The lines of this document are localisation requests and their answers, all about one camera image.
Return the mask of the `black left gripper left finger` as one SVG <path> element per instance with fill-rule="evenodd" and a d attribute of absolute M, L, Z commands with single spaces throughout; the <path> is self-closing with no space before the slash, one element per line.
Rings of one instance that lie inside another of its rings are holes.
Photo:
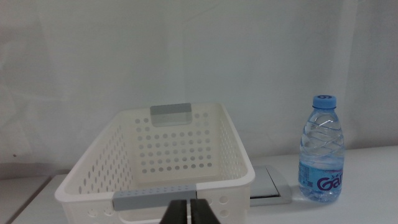
<path fill-rule="evenodd" d="M 187 224 L 187 201 L 186 200 L 172 200 L 160 224 Z"/>

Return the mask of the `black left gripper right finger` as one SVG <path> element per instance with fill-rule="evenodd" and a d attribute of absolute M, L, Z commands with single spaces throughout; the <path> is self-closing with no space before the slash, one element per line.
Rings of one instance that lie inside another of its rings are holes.
<path fill-rule="evenodd" d="M 192 224 L 221 224 L 206 199 L 191 199 L 190 210 Z"/>

